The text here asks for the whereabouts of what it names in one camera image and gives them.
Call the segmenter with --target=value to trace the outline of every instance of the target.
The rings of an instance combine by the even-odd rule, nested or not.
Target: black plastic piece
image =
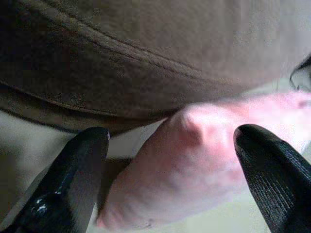
[[[311,233],[311,165],[287,142],[257,125],[235,131],[249,189],[272,233]]]
[[[99,127],[70,140],[40,174],[43,179],[33,182],[30,197],[1,233],[85,233],[98,197],[108,140],[108,130]]]

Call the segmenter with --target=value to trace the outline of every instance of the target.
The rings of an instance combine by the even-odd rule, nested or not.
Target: white floor
[[[291,90],[288,79],[244,93],[284,92]],[[112,138],[108,157],[120,159],[134,157],[143,142],[156,130],[159,123],[141,127]],[[34,177],[61,151],[74,135],[36,125],[0,112],[0,222],[23,194]],[[304,155],[311,162],[311,148]],[[88,233],[104,233],[90,222]],[[232,202],[190,217],[162,229],[141,233],[268,233],[249,192],[237,196]]]

